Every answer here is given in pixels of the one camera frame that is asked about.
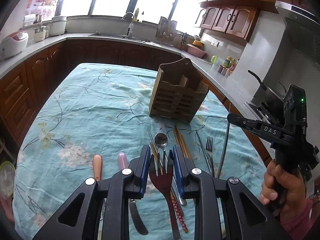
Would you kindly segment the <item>person's right hand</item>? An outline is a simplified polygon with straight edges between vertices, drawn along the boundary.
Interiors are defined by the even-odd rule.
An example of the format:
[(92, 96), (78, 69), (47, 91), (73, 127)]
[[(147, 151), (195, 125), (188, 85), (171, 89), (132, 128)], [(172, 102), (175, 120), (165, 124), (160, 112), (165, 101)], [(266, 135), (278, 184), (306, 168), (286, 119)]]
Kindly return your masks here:
[(259, 200), (267, 205), (271, 201), (280, 199), (280, 221), (287, 223), (300, 216), (307, 207), (305, 187), (301, 175), (286, 172), (281, 165), (273, 160), (267, 166), (264, 181), (261, 185)]

